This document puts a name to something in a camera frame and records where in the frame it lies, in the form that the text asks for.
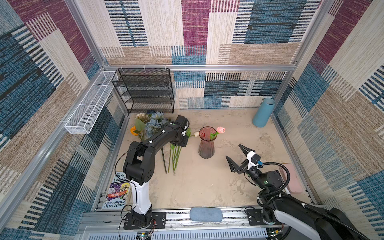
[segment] white mesh basket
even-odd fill
[[[109,94],[113,89],[112,79],[117,78],[114,71],[99,74],[81,103],[65,124],[70,134],[89,134]]]

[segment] vase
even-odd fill
[[[203,127],[199,131],[199,136],[201,138],[199,145],[199,155],[202,158],[208,159],[215,154],[214,140],[217,136],[211,140],[211,133],[216,133],[216,130],[213,127]]]
[[[264,127],[268,122],[273,109],[275,108],[275,101],[271,98],[264,99],[263,103],[260,105],[257,113],[253,117],[252,123],[256,127]]]

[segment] robotic arm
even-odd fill
[[[152,220],[152,204],[149,200],[148,181],[155,170],[155,155],[167,143],[185,147],[188,136],[185,131],[189,121],[178,115],[176,121],[166,123],[158,133],[142,142],[132,142],[125,158],[123,172],[131,183],[134,205],[127,216],[124,229],[147,228]]]
[[[339,209],[321,209],[306,204],[289,194],[283,192],[290,180],[288,169],[277,162],[260,162],[260,156],[254,150],[239,144],[240,149],[247,156],[241,166],[238,166],[230,157],[226,156],[232,172],[247,174],[261,191],[257,198],[258,204],[263,207],[261,218],[266,224],[281,222],[293,227],[313,240],[343,240],[368,238],[357,231],[347,216]],[[282,182],[280,173],[276,171],[261,172],[264,165],[278,165],[287,173],[287,180]]]

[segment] wire basket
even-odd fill
[[[175,98],[168,68],[119,68],[112,80],[129,113],[173,113]]]
[[[114,77],[115,72],[113,71],[103,71],[99,74],[64,126],[70,134],[89,134],[91,132],[113,89],[111,80]]]

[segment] pink tulip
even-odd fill
[[[225,133],[225,127],[217,127],[216,131],[218,133]]]

